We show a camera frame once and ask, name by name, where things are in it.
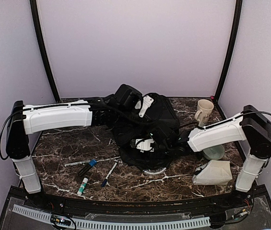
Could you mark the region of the black student backpack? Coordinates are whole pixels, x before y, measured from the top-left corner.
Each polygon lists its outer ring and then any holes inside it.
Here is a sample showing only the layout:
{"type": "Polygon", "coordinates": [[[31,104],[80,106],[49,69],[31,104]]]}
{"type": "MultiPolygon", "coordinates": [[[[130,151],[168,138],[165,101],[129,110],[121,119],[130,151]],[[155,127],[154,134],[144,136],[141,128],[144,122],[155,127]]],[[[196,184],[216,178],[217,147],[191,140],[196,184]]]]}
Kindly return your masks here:
{"type": "Polygon", "coordinates": [[[106,125],[112,132],[114,140],[118,145],[119,155],[124,163],[128,166],[135,166],[139,170],[155,170],[161,167],[168,167],[170,163],[177,156],[164,155],[160,152],[140,152],[139,150],[130,146],[132,139],[144,138],[148,136],[149,129],[152,126],[164,123],[171,129],[179,132],[180,122],[170,101],[163,95],[157,93],[147,94],[154,99],[154,103],[147,110],[143,118],[140,118],[135,112],[124,112],[118,109],[115,101],[114,94],[103,98],[103,108],[99,111],[100,125],[106,125]],[[127,122],[117,122],[112,127],[113,122],[117,116],[113,115],[111,111],[121,111],[130,118],[141,122],[154,121],[154,125],[140,126],[127,122]]]}

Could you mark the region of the white paper tissue pack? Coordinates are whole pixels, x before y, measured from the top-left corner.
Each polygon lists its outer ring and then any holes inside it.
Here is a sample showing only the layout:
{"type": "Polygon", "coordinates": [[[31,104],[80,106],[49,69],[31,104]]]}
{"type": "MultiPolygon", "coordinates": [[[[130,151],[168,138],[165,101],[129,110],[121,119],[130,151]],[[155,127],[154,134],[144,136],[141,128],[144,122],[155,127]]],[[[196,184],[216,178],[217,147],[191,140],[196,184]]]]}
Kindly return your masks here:
{"type": "Polygon", "coordinates": [[[210,160],[196,168],[192,182],[195,185],[227,185],[232,179],[230,161],[210,160]]]}

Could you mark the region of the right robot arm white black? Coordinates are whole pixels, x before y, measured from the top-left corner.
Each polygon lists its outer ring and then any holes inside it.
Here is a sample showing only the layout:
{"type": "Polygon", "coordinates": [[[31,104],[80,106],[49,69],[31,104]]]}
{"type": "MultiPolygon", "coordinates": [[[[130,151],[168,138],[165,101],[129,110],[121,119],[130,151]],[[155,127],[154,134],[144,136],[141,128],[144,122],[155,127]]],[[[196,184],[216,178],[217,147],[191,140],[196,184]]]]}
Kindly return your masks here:
{"type": "Polygon", "coordinates": [[[245,193],[251,189],[271,158],[269,116],[269,112],[246,105],[242,112],[211,125],[179,133],[160,123],[152,126],[148,133],[155,141],[155,147],[170,155],[194,154],[227,143],[235,143],[241,148],[245,143],[248,149],[240,151],[243,166],[236,179],[235,191],[226,198],[228,206],[236,208],[244,202],[245,193]]]}

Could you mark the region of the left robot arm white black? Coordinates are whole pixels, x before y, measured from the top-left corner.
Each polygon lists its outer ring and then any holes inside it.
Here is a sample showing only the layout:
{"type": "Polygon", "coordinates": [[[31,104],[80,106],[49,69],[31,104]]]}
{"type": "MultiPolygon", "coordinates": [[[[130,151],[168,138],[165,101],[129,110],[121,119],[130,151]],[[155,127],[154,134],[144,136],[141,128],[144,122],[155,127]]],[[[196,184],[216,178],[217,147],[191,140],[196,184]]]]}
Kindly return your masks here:
{"type": "Polygon", "coordinates": [[[120,100],[114,95],[46,105],[24,105],[23,101],[16,101],[0,131],[0,158],[12,160],[25,191],[31,195],[31,202],[45,209],[49,197],[42,193],[42,183],[29,149],[29,135],[64,127],[112,125],[120,118],[128,124],[150,126],[155,121],[145,114],[152,103],[153,99],[146,100],[142,96],[120,100]]]}

